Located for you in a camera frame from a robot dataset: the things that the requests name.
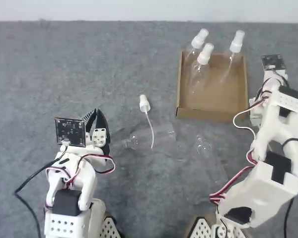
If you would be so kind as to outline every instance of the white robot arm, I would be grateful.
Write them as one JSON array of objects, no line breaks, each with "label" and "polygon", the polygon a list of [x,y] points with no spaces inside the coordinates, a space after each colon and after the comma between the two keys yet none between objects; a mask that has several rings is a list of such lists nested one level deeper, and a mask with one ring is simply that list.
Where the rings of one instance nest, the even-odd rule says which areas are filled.
[{"label": "white robot arm", "polygon": [[[281,56],[262,58],[264,85],[250,105],[253,125],[259,131],[247,155],[254,166],[244,181],[219,198],[218,223],[239,229],[257,227],[275,216],[280,207],[298,194],[298,91],[287,87],[285,65]],[[282,144],[285,155],[267,152],[269,142]]]},{"label": "white robot arm", "polygon": [[[90,136],[96,114],[96,129]],[[46,169],[50,187],[45,202],[44,234],[46,238],[99,238],[106,207],[100,199],[93,199],[96,172],[106,161],[112,162],[113,167],[98,173],[115,170],[108,155],[110,136],[105,117],[95,110],[86,121],[56,118],[56,126],[62,146],[56,162]]]}]

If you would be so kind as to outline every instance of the clear plastic bottle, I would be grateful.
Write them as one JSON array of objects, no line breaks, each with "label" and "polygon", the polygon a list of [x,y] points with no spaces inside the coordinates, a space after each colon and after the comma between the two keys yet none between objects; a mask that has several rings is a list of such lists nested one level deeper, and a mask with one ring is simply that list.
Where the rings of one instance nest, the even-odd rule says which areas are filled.
[{"label": "clear plastic bottle", "polygon": [[205,172],[209,178],[210,188],[216,190],[221,188],[228,180],[224,167],[218,156],[214,153],[211,144],[197,136],[195,147],[197,155],[201,159]]},{"label": "clear plastic bottle", "polygon": [[230,75],[234,74],[237,66],[240,64],[242,55],[240,53],[245,32],[238,30],[235,34],[234,39],[231,42],[229,50],[225,52],[225,72],[222,81],[229,78]]},{"label": "clear plastic bottle", "polygon": [[[155,137],[153,149],[167,143],[175,142],[176,135],[171,123],[165,123],[153,127],[153,130]],[[151,150],[151,142],[151,130],[148,128],[132,132],[128,139],[123,140],[123,145],[125,148],[145,152]]]},{"label": "clear plastic bottle", "polygon": [[191,65],[189,76],[189,90],[191,93],[203,91],[207,81],[210,78],[209,59],[214,46],[210,43],[205,44],[202,52],[196,61]]},{"label": "clear plastic bottle", "polygon": [[197,59],[208,34],[209,32],[207,29],[201,29],[200,32],[193,38],[191,44],[185,50],[184,63],[186,65],[191,65],[192,62]]}]

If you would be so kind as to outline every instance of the cardboard tray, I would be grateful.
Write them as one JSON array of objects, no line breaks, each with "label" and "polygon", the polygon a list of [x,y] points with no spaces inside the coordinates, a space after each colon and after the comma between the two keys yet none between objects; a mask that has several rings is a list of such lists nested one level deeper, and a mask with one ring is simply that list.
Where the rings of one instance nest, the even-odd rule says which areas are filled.
[{"label": "cardboard tray", "polygon": [[232,76],[220,83],[220,78],[223,78],[228,68],[226,61],[222,54],[211,55],[209,61],[211,80],[203,93],[193,95],[187,90],[190,67],[184,66],[184,52],[180,53],[176,117],[231,122],[238,112],[247,109],[245,57],[242,56]]}]

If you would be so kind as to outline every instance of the red and white wire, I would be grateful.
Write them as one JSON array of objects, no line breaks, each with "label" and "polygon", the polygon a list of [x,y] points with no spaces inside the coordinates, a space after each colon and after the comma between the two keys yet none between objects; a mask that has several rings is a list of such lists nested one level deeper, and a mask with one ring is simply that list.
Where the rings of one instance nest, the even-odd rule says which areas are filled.
[{"label": "red and white wire", "polygon": [[64,182],[66,183],[66,185],[71,184],[74,181],[74,179],[77,177],[77,175],[79,174],[79,172],[80,172],[80,168],[76,171],[76,173],[71,178],[64,179]]},{"label": "red and white wire", "polygon": [[250,149],[249,151],[247,151],[247,153],[246,153],[246,159],[251,164],[257,165],[257,161],[252,158],[252,152],[253,151],[254,151],[254,149]]},{"label": "red and white wire", "polygon": [[244,171],[248,169],[252,169],[254,166],[246,166],[242,170],[240,170],[234,177],[230,179],[219,191],[210,194],[210,198],[219,197],[220,195],[223,195],[222,193],[225,192],[231,185],[234,183],[242,174]]},{"label": "red and white wire", "polygon": [[59,167],[55,167],[55,166],[50,166],[45,170],[45,176],[47,179],[49,179],[49,171],[53,170],[53,171],[59,171],[62,172],[64,175],[66,175],[66,177],[70,178],[70,174],[63,168],[59,168]]},{"label": "red and white wire", "polygon": [[98,174],[110,174],[110,173],[112,173],[112,172],[115,171],[115,169],[116,169],[116,163],[115,163],[115,161],[114,161],[114,159],[112,157],[106,156],[106,155],[97,155],[97,154],[86,154],[86,155],[82,156],[79,159],[78,163],[77,163],[77,169],[76,169],[76,171],[78,170],[79,165],[82,162],[82,160],[85,160],[87,157],[90,157],[90,156],[91,157],[97,157],[97,158],[102,158],[102,159],[109,160],[113,164],[113,167],[111,169],[108,169],[108,170],[105,170],[105,171],[97,171],[97,170],[95,170],[96,173],[98,173]]},{"label": "red and white wire", "polygon": [[238,129],[246,129],[246,130],[251,131],[252,134],[253,134],[254,140],[255,140],[255,138],[256,138],[256,134],[255,134],[254,130],[253,130],[252,128],[250,128],[250,127],[247,127],[247,126],[239,126],[239,125],[237,125],[237,124],[235,123],[235,120],[236,120],[236,118],[237,118],[239,115],[241,115],[241,114],[243,114],[243,113],[246,113],[246,112],[249,112],[249,111],[252,110],[253,108],[255,108],[255,107],[261,105],[261,104],[265,101],[265,99],[266,99],[265,97],[262,98],[260,101],[258,101],[257,103],[253,104],[253,105],[250,106],[248,109],[246,109],[246,110],[244,110],[244,111],[242,111],[242,112],[237,113],[237,114],[234,116],[234,118],[233,118],[233,124],[234,124],[234,126],[235,126],[236,128],[238,128]]}]

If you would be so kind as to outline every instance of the cable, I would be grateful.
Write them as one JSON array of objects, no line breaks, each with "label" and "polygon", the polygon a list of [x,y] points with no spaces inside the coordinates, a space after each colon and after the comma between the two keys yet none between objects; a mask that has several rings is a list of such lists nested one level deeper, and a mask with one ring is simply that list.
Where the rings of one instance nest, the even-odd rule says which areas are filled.
[{"label": "cable", "polygon": [[249,151],[247,151],[246,153],[246,159],[248,162],[250,162],[251,164],[253,165],[257,165],[257,161],[255,161],[253,158],[252,158],[252,152],[254,151],[254,149],[250,149]]},{"label": "cable", "polygon": [[[218,205],[217,205],[217,213],[219,214],[219,206]],[[220,221],[225,226],[225,237],[224,238],[227,238],[227,225],[225,224],[225,222],[223,222],[222,218],[220,218]]]},{"label": "cable", "polygon": [[149,117],[148,117],[148,112],[145,112],[145,114],[146,114],[146,117],[147,117],[147,120],[148,120],[150,129],[151,129],[151,134],[152,134],[151,149],[152,149],[152,148],[153,148],[153,144],[154,144],[154,131],[153,131],[153,127],[152,127],[152,125],[151,125],[150,119],[149,119]]},{"label": "cable", "polygon": [[222,219],[220,219],[220,221],[223,223],[223,225],[225,226],[225,237],[227,238],[227,225],[224,223],[224,221]]},{"label": "cable", "polygon": [[78,163],[77,163],[76,173],[78,172],[80,163],[81,163],[86,157],[88,157],[88,156],[99,157],[99,158],[103,158],[103,159],[106,159],[106,160],[110,160],[111,163],[113,164],[113,167],[112,167],[111,169],[108,169],[108,170],[105,170],[105,171],[97,171],[97,170],[95,170],[96,173],[98,173],[98,174],[110,174],[111,172],[114,172],[114,171],[115,171],[115,169],[116,169],[116,163],[115,163],[115,161],[114,161],[114,159],[113,159],[112,157],[110,157],[110,156],[106,156],[106,155],[86,154],[86,155],[82,156],[82,157],[79,159],[79,161],[78,161]]},{"label": "cable", "polygon": [[50,170],[54,170],[54,171],[59,171],[59,172],[63,172],[68,178],[71,178],[71,175],[69,174],[69,172],[67,172],[65,169],[60,168],[60,167],[56,167],[56,166],[50,166],[45,170],[45,174],[46,174],[46,178],[49,179],[49,171]]},{"label": "cable", "polygon": [[245,168],[243,168],[242,170],[240,170],[234,177],[232,177],[230,179],[230,181],[228,181],[219,191],[210,194],[210,198],[212,197],[218,197],[219,195],[221,195],[223,192],[225,192],[231,185],[232,183],[234,183],[242,174],[244,171],[248,170],[248,169],[252,169],[254,168],[254,166],[246,166]]},{"label": "cable", "polygon": [[290,200],[286,214],[285,214],[285,219],[284,219],[284,238],[287,238],[287,220],[289,216],[290,209],[292,208],[293,202],[294,202],[294,197]]},{"label": "cable", "polygon": [[273,69],[273,73],[280,76],[284,82],[284,84],[286,85],[286,87],[290,88],[290,85],[288,83],[288,80],[285,79],[285,77],[283,77],[281,74],[277,73],[276,70]]},{"label": "cable", "polygon": [[298,141],[298,138],[289,138],[282,144],[282,150],[284,149],[284,146],[290,142],[290,141]]},{"label": "cable", "polygon": [[254,140],[255,140],[255,138],[256,138],[256,134],[255,134],[255,132],[253,131],[253,129],[252,129],[252,128],[249,128],[249,127],[247,127],[247,126],[238,126],[238,125],[235,123],[235,120],[236,120],[236,118],[237,118],[239,115],[241,115],[241,114],[243,114],[243,113],[246,113],[246,112],[249,112],[249,111],[250,111],[251,109],[253,109],[254,107],[261,105],[261,104],[265,101],[265,99],[266,99],[266,97],[264,97],[263,99],[261,99],[261,100],[258,101],[257,103],[254,103],[254,104],[253,104],[252,106],[250,106],[248,109],[246,109],[246,110],[244,110],[244,111],[242,111],[242,112],[239,112],[239,113],[236,114],[236,115],[234,116],[234,118],[233,118],[233,124],[234,124],[234,126],[235,126],[236,128],[238,128],[238,129],[247,129],[247,130],[251,131],[251,132],[253,133]]},{"label": "cable", "polygon": [[43,170],[45,170],[46,168],[50,167],[51,165],[53,165],[55,162],[59,161],[65,154],[65,152],[67,151],[67,147],[65,148],[64,152],[62,153],[62,155],[58,158],[56,158],[53,161],[48,162],[46,165],[44,165],[42,168],[40,168],[39,170],[37,170],[36,172],[34,172],[30,177],[28,177],[15,191],[14,191],[14,196],[20,200],[20,202],[22,202],[27,209],[30,211],[30,213],[32,214],[34,221],[35,221],[35,225],[36,225],[36,230],[38,233],[38,238],[41,238],[41,229],[40,229],[40,223],[39,220],[37,218],[37,216],[35,215],[35,212],[33,211],[32,207],[27,203],[26,200],[24,200],[18,193],[35,177],[37,176],[39,173],[41,173]]},{"label": "cable", "polygon": [[264,85],[265,85],[270,79],[275,79],[275,80],[277,80],[277,81],[280,83],[280,85],[282,85],[281,81],[280,81],[279,79],[277,79],[277,78],[272,78],[272,77],[267,78],[267,79],[264,81],[264,83],[262,84],[262,87],[257,91],[257,95],[256,95],[256,97],[255,97],[255,101],[257,101],[257,99],[258,99],[264,92],[271,92],[271,91],[269,91],[269,90],[265,90],[265,91],[263,92]]}]

